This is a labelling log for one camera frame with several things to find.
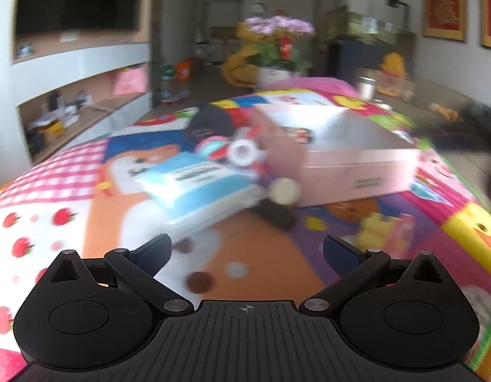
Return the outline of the pink gift bag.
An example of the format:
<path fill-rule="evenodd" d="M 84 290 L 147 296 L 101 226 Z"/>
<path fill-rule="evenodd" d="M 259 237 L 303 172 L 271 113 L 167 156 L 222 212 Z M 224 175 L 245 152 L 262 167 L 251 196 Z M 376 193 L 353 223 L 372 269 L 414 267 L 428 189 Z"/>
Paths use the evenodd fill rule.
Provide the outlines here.
<path fill-rule="evenodd" d="M 149 89 L 147 65 L 128 67 L 114 73 L 112 95 L 123 96 L 134 93 L 145 93 Z"/>

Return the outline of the pink teal plush lollipop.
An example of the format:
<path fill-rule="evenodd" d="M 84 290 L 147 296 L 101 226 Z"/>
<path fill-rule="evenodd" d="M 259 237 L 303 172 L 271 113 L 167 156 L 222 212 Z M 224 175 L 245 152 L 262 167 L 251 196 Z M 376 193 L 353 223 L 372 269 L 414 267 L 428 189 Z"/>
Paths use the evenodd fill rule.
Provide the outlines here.
<path fill-rule="evenodd" d="M 226 136 L 214 135 L 200 141 L 194 153 L 210 161 L 227 161 L 227 150 L 231 140 Z"/>

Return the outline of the black plush cat toy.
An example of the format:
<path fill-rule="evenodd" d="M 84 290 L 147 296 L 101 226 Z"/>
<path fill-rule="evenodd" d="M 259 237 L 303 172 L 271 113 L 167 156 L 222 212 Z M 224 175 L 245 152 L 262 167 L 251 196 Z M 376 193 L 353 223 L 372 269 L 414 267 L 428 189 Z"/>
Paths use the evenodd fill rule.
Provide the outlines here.
<path fill-rule="evenodd" d="M 190 144 L 191 150 L 212 136 L 224 136 L 229 138 L 233 135 L 235 126 L 231 116 L 219 106 L 204 104 L 190 119 L 188 126 L 184 129 L 184 137 Z"/>

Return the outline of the white red foam rocket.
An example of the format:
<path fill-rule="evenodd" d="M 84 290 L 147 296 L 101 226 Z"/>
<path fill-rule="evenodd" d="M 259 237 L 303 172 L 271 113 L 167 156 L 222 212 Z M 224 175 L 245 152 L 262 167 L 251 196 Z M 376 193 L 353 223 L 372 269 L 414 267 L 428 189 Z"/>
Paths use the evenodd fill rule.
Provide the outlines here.
<path fill-rule="evenodd" d="M 226 166 L 254 182 L 263 175 L 266 159 L 266 152 L 258 142 L 261 129 L 261 126 L 237 129 L 226 150 Z"/>

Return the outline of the pink orchid flower pot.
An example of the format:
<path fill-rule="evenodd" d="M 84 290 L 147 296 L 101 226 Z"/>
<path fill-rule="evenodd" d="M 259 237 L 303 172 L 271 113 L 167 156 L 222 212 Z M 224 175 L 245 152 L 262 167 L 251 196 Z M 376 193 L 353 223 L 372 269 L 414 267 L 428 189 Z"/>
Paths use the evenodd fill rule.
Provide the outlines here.
<path fill-rule="evenodd" d="M 277 81 L 306 76 L 310 63 L 296 45 L 298 39 L 313 37 L 312 23 L 274 15 L 249 17 L 243 28 L 247 37 L 253 38 L 256 53 L 246 57 L 246 62 L 258 67 L 258 88 L 264 89 Z"/>

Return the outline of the pink cardboard box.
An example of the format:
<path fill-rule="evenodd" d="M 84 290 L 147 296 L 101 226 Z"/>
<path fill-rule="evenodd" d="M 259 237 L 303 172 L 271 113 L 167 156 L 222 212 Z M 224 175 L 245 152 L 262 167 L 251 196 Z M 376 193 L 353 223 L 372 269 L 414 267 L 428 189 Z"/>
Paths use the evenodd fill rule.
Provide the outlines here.
<path fill-rule="evenodd" d="M 415 145 L 344 107 L 257 104 L 250 122 L 269 172 L 300 185 L 302 207 L 408 191 L 419 164 Z"/>

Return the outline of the white metal cup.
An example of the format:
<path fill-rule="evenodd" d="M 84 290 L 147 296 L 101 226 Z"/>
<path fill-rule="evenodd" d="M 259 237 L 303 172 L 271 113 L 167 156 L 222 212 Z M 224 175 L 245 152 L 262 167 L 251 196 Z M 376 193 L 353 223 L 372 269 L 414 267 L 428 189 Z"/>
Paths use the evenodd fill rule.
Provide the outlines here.
<path fill-rule="evenodd" d="M 369 69 L 361 68 L 356 76 L 356 89 L 362 100 L 372 101 L 376 91 L 375 72 Z"/>

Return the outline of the yellow banana plush chair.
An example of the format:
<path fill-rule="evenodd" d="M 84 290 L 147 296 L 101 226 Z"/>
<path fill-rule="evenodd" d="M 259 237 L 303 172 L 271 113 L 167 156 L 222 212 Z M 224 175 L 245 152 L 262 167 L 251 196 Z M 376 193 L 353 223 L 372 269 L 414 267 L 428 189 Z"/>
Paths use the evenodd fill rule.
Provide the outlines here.
<path fill-rule="evenodd" d="M 238 24 L 237 37 L 243 44 L 220 67 L 221 75 L 230 85 L 252 89 L 258 83 L 259 67 L 249 63 L 248 58 L 259 54 L 258 45 L 263 44 L 264 39 L 262 35 L 250 30 L 246 22 Z"/>

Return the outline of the white tv cabinet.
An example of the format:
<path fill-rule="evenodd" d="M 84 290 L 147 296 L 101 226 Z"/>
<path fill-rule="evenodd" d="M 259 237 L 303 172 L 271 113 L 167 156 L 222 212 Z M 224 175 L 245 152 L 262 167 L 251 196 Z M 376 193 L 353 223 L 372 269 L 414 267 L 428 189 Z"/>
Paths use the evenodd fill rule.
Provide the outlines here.
<path fill-rule="evenodd" d="M 115 117 L 106 117 L 84 110 L 82 120 L 69 132 L 81 140 L 121 129 L 151 109 L 148 85 L 123 96 L 113 90 L 118 70 L 148 69 L 151 44 L 145 33 L 89 32 L 72 42 L 60 38 L 53 34 L 12 39 L 0 62 L 0 160 L 7 179 L 31 167 L 24 128 L 41 116 L 40 108 L 53 91 L 64 102 L 84 91 L 94 102 L 118 111 Z"/>

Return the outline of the yellow pink plush toy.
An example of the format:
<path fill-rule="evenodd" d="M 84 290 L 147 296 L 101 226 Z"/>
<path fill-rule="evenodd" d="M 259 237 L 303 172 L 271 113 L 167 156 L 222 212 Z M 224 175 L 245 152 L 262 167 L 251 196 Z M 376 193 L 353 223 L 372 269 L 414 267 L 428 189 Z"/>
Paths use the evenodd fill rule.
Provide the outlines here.
<path fill-rule="evenodd" d="M 408 251 L 415 229 L 414 216 L 384 216 L 372 212 L 360 223 L 356 245 L 362 251 L 379 249 L 392 258 L 400 259 Z"/>

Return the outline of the brown plush mushroom toy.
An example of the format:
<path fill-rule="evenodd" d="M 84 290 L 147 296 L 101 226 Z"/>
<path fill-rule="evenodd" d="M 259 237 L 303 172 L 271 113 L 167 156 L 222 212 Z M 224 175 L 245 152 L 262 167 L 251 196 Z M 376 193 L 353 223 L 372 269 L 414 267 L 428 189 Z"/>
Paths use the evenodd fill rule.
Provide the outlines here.
<path fill-rule="evenodd" d="M 252 207 L 252 212 L 280 230 L 295 226 L 294 208 L 301 199 L 301 186 L 289 178 L 277 178 L 269 183 L 266 195 Z"/>

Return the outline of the blue white plush milk carton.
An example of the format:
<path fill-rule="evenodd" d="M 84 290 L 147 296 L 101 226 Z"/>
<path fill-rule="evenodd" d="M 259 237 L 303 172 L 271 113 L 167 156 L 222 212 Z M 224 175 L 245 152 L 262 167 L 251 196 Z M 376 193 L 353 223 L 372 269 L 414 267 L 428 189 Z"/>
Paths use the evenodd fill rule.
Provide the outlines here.
<path fill-rule="evenodd" d="M 179 242 L 255 206 L 265 189 L 223 164 L 183 152 L 135 178 L 160 205 L 166 234 Z"/>

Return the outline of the colourful cartoon play mat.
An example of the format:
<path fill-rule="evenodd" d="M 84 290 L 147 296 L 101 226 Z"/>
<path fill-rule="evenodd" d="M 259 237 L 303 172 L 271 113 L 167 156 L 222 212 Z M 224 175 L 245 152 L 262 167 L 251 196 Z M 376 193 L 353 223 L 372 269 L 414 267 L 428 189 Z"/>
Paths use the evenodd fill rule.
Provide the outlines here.
<path fill-rule="evenodd" d="M 336 278 L 323 260 L 322 239 L 331 234 L 352 240 L 372 216 L 382 226 L 410 216 L 412 237 L 384 242 L 383 249 L 398 258 L 432 250 L 454 275 L 480 319 L 470 366 L 491 377 L 491 215 L 434 142 L 418 141 L 419 166 L 403 192 L 291 208 L 295 225 L 289 230 L 254 211 L 270 184 L 265 170 L 176 220 L 136 177 L 175 153 L 192 151 L 184 130 L 193 115 L 183 110 L 79 141 L 2 188 L 0 381 L 24 367 L 14 318 L 63 250 L 99 258 L 112 248 L 133 249 L 167 234 L 174 249 L 159 278 L 194 304 L 202 298 L 301 300 Z"/>

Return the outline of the red framed wall picture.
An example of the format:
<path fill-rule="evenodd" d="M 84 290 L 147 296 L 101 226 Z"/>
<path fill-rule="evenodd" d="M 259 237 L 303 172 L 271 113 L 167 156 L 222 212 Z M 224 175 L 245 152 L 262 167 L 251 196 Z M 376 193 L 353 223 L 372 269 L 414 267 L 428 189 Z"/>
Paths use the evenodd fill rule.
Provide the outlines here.
<path fill-rule="evenodd" d="M 466 0 L 423 0 L 423 36 L 466 41 Z"/>

